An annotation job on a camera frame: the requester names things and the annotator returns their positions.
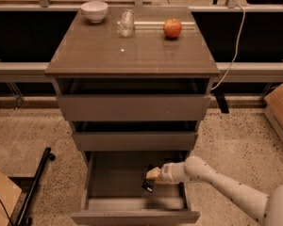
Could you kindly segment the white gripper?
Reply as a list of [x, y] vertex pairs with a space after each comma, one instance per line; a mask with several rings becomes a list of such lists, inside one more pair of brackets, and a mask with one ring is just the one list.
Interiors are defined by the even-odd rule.
[[146, 179], [153, 181], [156, 184], [178, 184], [178, 181], [174, 177], [174, 165], [175, 163], [167, 163], [159, 167], [155, 167], [146, 172]]

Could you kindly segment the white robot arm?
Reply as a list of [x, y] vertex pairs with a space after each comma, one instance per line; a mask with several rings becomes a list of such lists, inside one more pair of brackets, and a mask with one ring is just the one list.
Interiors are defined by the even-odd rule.
[[148, 170], [143, 188], [152, 192], [154, 184], [174, 185], [192, 180], [214, 187], [260, 226], [283, 226], [283, 186], [267, 195], [223, 175], [198, 156]]

